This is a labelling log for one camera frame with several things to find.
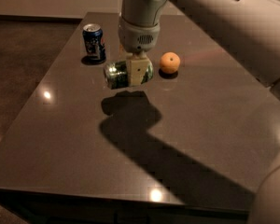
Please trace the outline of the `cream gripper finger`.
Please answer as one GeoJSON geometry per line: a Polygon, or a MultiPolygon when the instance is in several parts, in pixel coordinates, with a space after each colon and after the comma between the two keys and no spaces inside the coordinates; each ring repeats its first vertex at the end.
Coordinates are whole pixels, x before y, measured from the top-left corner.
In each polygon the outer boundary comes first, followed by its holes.
{"type": "Polygon", "coordinates": [[[149,58],[139,58],[132,56],[127,59],[127,75],[129,85],[138,86],[142,83],[149,65],[149,58]]]}

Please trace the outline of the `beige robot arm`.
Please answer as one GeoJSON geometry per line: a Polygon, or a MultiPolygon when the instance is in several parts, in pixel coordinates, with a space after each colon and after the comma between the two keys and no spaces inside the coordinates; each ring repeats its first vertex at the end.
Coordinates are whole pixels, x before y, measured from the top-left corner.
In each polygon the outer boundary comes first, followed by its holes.
{"type": "Polygon", "coordinates": [[[145,35],[157,37],[161,10],[174,4],[280,101],[280,1],[278,0],[122,0],[119,40],[143,54],[145,35]]]}

